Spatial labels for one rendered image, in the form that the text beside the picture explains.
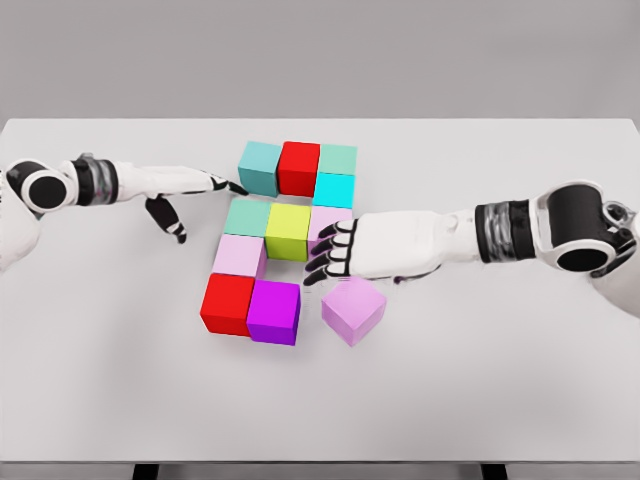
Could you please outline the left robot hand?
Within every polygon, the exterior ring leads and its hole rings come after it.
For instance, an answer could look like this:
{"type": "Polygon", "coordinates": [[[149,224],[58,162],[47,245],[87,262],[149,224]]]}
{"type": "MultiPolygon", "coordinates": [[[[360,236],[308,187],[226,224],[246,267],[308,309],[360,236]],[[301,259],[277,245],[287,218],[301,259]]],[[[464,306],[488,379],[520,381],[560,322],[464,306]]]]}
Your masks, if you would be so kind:
{"type": "Polygon", "coordinates": [[[160,229],[172,235],[179,244],[187,239],[186,228],[168,200],[172,195],[193,195],[228,190],[247,196],[249,192],[241,185],[211,174],[210,172],[184,166],[145,167],[148,176],[145,187],[145,209],[160,229]]]}

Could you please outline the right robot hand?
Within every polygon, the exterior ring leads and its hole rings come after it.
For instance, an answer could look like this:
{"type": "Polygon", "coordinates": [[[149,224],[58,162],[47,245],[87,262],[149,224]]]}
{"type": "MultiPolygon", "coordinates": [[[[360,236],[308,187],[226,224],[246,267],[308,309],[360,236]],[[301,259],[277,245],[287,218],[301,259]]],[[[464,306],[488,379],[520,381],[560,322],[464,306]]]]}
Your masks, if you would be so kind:
{"type": "Polygon", "coordinates": [[[305,286],[327,279],[392,279],[399,284],[438,269],[418,222],[405,212],[368,213],[330,224],[318,233],[305,265],[305,286]]]}

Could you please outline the pale pink cube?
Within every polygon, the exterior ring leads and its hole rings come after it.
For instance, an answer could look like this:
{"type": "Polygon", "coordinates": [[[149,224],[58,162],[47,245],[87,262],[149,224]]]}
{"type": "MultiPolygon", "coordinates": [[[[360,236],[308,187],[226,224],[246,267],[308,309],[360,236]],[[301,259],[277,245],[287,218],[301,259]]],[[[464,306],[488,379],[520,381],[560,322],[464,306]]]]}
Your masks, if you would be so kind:
{"type": "Polygon", "coordinates": [[[352,210],[339,207],[312,206],[307,235],[308,253],[321,241],[319,233],[329,225],[352,218],[352,210]]]}
{"type": "Polygon", "coordinates": [[[267,255],[264,239],[223,234],[216,251],[212,273],[262,278],[267,255]]]}

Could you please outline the sea-green cube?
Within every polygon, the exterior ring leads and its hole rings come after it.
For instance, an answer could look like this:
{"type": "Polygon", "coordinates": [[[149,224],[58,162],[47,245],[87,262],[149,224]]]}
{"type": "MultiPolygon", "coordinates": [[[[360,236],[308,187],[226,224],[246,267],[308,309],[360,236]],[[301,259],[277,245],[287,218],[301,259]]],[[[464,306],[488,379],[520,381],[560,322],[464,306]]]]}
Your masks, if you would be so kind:
{"type": "Polygon", "coordinates": [[[263,238],[270,210],[270,202],[235,198],[231,201],[223,233],[263,238]]]}
{"type": "Polygon", "coordinates": [[[356,173],[357,147],[322,144],[318,171],[320,173],[352,175],[356,173]]]}

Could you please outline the orchid pink cube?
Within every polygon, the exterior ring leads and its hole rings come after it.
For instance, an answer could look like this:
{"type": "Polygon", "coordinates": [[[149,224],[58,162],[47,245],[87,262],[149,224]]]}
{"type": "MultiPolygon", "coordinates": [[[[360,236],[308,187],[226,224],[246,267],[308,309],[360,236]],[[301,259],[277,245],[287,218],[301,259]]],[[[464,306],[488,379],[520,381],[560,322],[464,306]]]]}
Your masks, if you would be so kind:
{"type": "Polygon", "coordinates": [[[349,346],[358,344],[383,318],[387,297],[371,281],[349,277],[321,300],[325,323],[349,346]]]}

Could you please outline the teal cube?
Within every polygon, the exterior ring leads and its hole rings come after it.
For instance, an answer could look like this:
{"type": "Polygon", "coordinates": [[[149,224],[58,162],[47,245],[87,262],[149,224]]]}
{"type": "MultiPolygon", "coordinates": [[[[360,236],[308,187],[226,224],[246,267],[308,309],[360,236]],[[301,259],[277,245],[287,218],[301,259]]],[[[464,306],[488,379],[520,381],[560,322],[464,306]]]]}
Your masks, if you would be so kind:
{"type": "Polygon", "coordinates": [[[282,147],[276,144],[249,141],[238,164],[243,187],[252,194],[277,197],[277,168],[282,147]]]}

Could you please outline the cyan cube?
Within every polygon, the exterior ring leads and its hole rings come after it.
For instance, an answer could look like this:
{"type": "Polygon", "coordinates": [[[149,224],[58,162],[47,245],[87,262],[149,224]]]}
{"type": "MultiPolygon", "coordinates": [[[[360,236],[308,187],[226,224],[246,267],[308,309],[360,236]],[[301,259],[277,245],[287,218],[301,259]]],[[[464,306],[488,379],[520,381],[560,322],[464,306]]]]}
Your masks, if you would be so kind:
{"type": "Polygon", "coordinates": [[[320,172],[312,204],[314,206],[351,209],[353,207],[355,177],[353,175],[320,172]]]}

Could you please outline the yellow-green cube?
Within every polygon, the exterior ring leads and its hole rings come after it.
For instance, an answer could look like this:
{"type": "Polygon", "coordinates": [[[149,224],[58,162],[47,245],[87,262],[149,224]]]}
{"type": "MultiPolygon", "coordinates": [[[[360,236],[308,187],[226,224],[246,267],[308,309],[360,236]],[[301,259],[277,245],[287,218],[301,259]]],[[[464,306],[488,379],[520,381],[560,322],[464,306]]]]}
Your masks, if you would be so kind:
{"type": "Polygon", "coordinates": [[[273,203],[265,232],[270,259],[305,262],[311,207],[273,203]]]}

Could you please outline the red cube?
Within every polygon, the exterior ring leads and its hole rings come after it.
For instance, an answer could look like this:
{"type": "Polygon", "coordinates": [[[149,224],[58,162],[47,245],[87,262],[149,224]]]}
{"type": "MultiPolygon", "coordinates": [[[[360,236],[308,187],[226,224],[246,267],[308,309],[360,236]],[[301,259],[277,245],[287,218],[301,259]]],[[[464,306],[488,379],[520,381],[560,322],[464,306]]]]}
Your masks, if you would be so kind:
{"type": "Polygon", "coordinates": [[[311,198],[315,191],[319,157],[319,144],[286,141],[277,168],[280,193],[311,198]]]}
{"type": "Polygon", "coordinates": [[[212,273],[204,293],[200,316],[210,333],[249,337],[247,316],[255,278],[212,273]]]}

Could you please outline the magenta cube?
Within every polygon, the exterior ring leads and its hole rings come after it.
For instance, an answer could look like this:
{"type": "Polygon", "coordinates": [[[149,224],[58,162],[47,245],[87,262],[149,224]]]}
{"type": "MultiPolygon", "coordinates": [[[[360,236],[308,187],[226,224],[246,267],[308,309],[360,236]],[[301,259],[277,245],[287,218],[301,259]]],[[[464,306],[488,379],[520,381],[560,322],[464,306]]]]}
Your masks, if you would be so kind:
{"type": "Polygon", "coordinates": [[[255,282],[247,327],[255,342],[294,346],[301,308],[300,286],[294,283],[255,282]]]}

